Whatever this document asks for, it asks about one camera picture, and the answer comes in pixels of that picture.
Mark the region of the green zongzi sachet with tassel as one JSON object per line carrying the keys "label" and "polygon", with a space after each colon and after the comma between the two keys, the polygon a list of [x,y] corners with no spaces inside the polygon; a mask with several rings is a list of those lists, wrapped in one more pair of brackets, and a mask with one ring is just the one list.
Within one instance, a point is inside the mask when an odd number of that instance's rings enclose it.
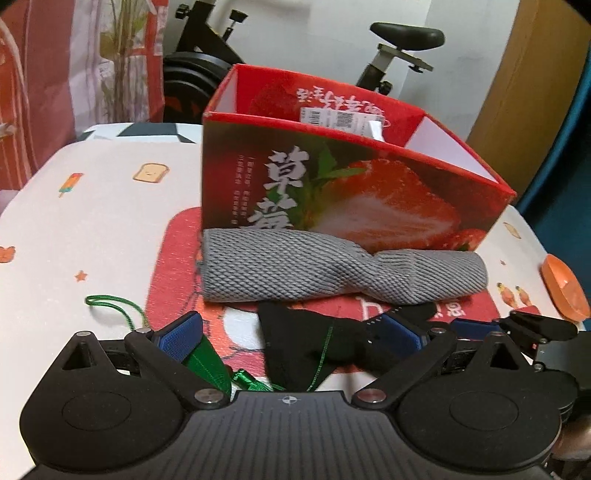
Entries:
{"label": "green zongzi sachet with tassel", "polygon": [[189,371],[230,395],[232,387],[259,392],[287,392],[276,383],[264,383],[245,369],[233,371],[225,365],[204,334],[204,321],[197,311],[189,311],[159,330],[153,330],[145,312],[134,302],[113,295],[88,295],[84,303],[91,308],[104,307],[118,311],[131,331],[145,330],[152,342]]}

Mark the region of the black eye mask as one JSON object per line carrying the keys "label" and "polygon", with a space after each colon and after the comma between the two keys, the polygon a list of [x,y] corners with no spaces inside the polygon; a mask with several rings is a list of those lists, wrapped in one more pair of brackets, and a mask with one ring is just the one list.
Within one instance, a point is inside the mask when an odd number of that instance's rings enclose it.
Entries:
{"label": "black eye mask", "polygon": [[266,376],[288,392],[314,391],[336,369],[349,366],[381,376],[427,345],[436,312],[432,302],[394,306],[360,321],[260,304]]}

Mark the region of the orange paper boat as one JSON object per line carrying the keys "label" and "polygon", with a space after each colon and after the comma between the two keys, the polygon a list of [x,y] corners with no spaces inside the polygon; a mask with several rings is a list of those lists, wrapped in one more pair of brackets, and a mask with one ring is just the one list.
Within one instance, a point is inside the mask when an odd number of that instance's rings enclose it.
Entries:
{"label": "orange paper boat", "polygon": [[590,318],[590,305],[585,292],[566,263],[548,254],[540,271],[549,295],[562,316],[574,323]]}

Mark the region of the grey knitted sleeve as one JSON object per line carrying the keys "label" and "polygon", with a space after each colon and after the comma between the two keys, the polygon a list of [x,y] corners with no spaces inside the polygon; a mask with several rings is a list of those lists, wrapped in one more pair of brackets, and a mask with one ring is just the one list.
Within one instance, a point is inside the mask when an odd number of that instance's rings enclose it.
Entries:
{"label": "grey knitted sleeve", "polygon": [[219,303],[363,294],[415,305],[470,296],[488,286],[486,265],[474,252],[370,254],[352,241],[307,231],[206,229],[201,254],[202,294]]}

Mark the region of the white cartoon table mat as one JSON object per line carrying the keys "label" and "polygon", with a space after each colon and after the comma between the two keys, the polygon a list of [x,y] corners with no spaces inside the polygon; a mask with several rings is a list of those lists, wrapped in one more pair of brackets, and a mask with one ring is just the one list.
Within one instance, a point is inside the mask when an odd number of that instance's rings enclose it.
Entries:
{"label": "white cartoon table mat", "polygon": [[[129,329],[120,314],[90,309],[84,298],[112,294],[132,300],[147,311],[155,327],[172,321],[193,304],[201,309],[195,265],[200,256],[201,132],[178,127],[173,135],[147,137],[108,135],[126,124],[99,125],[88,139],[60,149],[8,204],[1,214],[1,479],[17,479],[33,462],[19,432],[21,410],[66,341],[79,330],[98,338],[122,338]],[[135,180],[151,164],[168,172],[158,182]],[[487,264],[489,294],[464,311],[459,300],[444,302],[440,320],[486,309],[505,315],[509,306],[497,283],[524,288],[543,314],[556,316],[539,267],[546,252],[525,220],[507,207],[477,252]],[[207,305],[213,315],[211,341],[236,348],[231,359],[259,372],[256,315],[246,307]],[[214,440],[229,447],[228,461],[213,470],[197,464]],[[325,450],[329,463],[315,466],[300,452],[270,451],[269,442],[242,443],[215,433],[204,447],[190,445],[190,479],[451,479],[446,473],[417,473],[410,460],[392,467],[369,464],[344,448]]]}

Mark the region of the red strawberry cardboard box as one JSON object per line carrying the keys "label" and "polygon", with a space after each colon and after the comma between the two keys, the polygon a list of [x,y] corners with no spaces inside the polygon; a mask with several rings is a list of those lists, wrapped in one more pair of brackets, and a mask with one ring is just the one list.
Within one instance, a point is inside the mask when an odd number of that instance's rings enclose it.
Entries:
{"label": "red strawberry cardboard box", "polygon": [[239,64],[204,112],[201,225],[328,234],[376,253],[473,250],[514,190],[419,107]]}

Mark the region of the wooden door panel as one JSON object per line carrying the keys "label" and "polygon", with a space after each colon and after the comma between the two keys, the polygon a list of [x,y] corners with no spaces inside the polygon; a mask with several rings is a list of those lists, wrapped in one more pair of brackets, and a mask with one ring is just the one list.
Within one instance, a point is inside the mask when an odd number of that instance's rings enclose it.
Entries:
{"label": "wooden door panel", "polygon": [[522,195],[565,120],[590,25],[567,2],[522,1],[467,143]]}

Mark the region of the red white floral curtain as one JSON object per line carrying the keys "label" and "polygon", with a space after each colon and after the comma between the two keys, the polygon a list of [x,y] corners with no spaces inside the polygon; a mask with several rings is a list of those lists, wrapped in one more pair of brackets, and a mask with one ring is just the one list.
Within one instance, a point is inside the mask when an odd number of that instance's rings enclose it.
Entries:
{"label": "red white floral curtain", "polygon": [[163,117],[165,1],[1,4],[1,187],[102,123]]}

